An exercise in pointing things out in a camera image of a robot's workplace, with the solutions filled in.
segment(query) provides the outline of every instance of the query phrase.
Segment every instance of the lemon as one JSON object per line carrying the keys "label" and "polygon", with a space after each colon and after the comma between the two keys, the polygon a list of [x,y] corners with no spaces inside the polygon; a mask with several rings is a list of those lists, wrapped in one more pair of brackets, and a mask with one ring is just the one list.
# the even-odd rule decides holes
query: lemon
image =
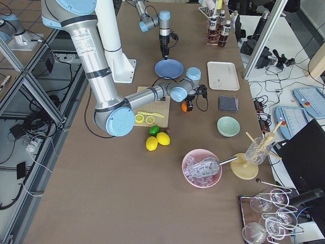
{"label": "lemon", "polygon": [[157,148],[158,146],[158,141],[154,136],[150,136],[147,141],[146,141],[146,148],[149,151],[153,151]]}
{"label": "lemon", "polygon": [[153,124],[154,123],[154,117],[153,116],[148,116],[148,117],[146,117],[146,123],[148,124],[148,125],[151,125],[151,124]]}
{"label": "lemon", "polygon": [[167,146],[171,143],[171,139],[165,132],[159,132],[157,135],[157,141],[159,144]]}
{"label": "lemon", "polygon": [[142,114],[136,114],[136,123],[141,124],[144,122],[144,116]]}

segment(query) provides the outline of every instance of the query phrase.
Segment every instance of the lime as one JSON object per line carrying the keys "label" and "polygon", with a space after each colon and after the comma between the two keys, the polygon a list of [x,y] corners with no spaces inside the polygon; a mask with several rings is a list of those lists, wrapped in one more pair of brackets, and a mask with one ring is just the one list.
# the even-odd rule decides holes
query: lime
{"label": "lime", "polygon": [[161,145],[169,145],[171,143],[171,139],[169,138],[169,136],[165,133],[165,132],[159,132],[157,135],[157,141],[159,144]]}
{"label": "lime", "polygon": [[154,136],[150,136],[146,141],[146,148],[149,151],[153,151],[157,148],[158,142],[157,139]]}
{"label": "lime", "polygon": [[155,136],[160,130],[159,126],[152,126],[149,128],[149,134]]}

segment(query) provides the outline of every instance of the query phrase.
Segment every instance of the cutting board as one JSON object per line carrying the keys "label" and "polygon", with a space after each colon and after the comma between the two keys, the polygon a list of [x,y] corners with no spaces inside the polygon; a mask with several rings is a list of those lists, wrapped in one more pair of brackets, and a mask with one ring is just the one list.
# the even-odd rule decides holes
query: cutting board
{"label": "cutting board", "polygon": [[[138,86],[137,92],[140,92],[142,90],[147,89],[146,86]],[[169,96],[166,96],[165,101],[155,101],[153,103],[148,103],[146,105],[143,105],[140,108],[134,109],[134,114],[137,114],[138,111],[143,112],[149,112],[149,113],[160,113],[164,116],[164,118],[154,116],[155,122],[153,124],[148,125],[145,121],[141,124],[135,124],[135,126],[145,126],[145,127],[151,127],[154,125],[157,125],[162,128],[168,127],[168,117],[169,117],[169,104],[170,104],[171,98]]]}

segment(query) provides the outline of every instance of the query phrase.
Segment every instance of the brown table surface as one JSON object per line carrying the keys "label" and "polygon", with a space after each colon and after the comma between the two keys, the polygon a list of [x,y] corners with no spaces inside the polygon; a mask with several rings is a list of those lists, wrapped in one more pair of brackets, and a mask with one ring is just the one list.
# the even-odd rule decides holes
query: brown table surface
{"label": "brown table surface", "polygon": [[[193,149],[204,148],[226,159],[248,148],[246,131],[253,137],[261,135],[249,85],[242,79],[244,67],[235,35],[231,32],[224,48],[208,46],[207,19],[198,11],[199,5],[150,4],[171,12],[171,28],[180,39],[170,58],[182,62],[185,70],[201,69],[201,84],[207,87],[208,61],[233,62],[240,90],[208,89],[207,112],[195,105],[193,112],[183,113],[180,104],[172,101],[171,144],[159,145],[155,151],[145,148],[149,136],[145,127],[134,127],[128,135],[114,139],[91,135],[83,122],[86,92],[24,243],[243,243],[238,195],[254,195],[265,186],[237,178],[224,165],[217,185],[198,189],[181,170],[183,157]],[[122,4],[117,20],[123,52],[137,59],[133,83],[117,85],[122,95],[129,95],[157,78],[158,29],[141,33],[137,11],[127,3]],[[219,95],[236,96],[239,112],[219,111]],[[202,97],[199,105],[206,105]],[[93,106],[94,100],[88,113],[91,124]],[[226,138],[218,133],[216,122],[222,116],[239,121],[238,135]],[[267,162],[259,166],[258,177],[273,182]]]}

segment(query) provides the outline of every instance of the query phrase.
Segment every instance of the blue joint cap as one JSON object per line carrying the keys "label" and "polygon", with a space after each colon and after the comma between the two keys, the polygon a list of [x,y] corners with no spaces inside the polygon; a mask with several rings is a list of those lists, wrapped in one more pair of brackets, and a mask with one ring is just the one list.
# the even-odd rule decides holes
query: blue joint cap
{"label": "blue joint cap", "polygon": [[7,35],[7,34],[4,33],[4,32],[0,32],[0,38],[2,38],[2,40],[3,40],[4,42],[7,42],[7,41],[10,40],[10,36]]}
{"label": "blue joint cap", "polygon": [[187,97],[187,91],[182,87],[174,87],[171,90],[171,98],[176,102],[181,102]]}
{"label": "blue joint cap", "polygon": [[148,26],[143,21],[139,22],[139,26],[142,32],[147,32],[149,30]]}
{"label": "blue joint cap", "polygon": [[135,123],[133,111],[128,107],[120,107],[108,116],[106,131],[112,136],[125,136],[132,130]]}
{"label": "blue joint cap", "polygon": [[161,20],[170,20],[171,19],[171,13],[167,10],[160,11],[159,12],[159,19]]}
{"label": "blue joint cap", "polygon": [[200,80],[201,70],[199,70],[197,67],[191,67],[186,71],[186,76],[191,80]]}
{"label": "blue joint cap", "polygon": [[0,18],[3,19],[3,20],[6,20],[6,21],[18,20],[18,17],[16,15],[14,15],[14,14],[11,14],[9,16],[2,15]]}
{"label": "blue joint cap", "polygon": [[48,18],[45,18],[42,16],[42,21],[43,21],[43,24],[47,27],[50,27],[50,28],[53,28],[53,29],[62,29],[62,26],[59,22],[56,22],[56,21],[53,21],[53,20],[50,20]]}
{"label": "blue joint cap", "polygon": [[97,0],[56,0],[56,2],[70,13],[78,15],[87,15],[91,14],[95,10]]}

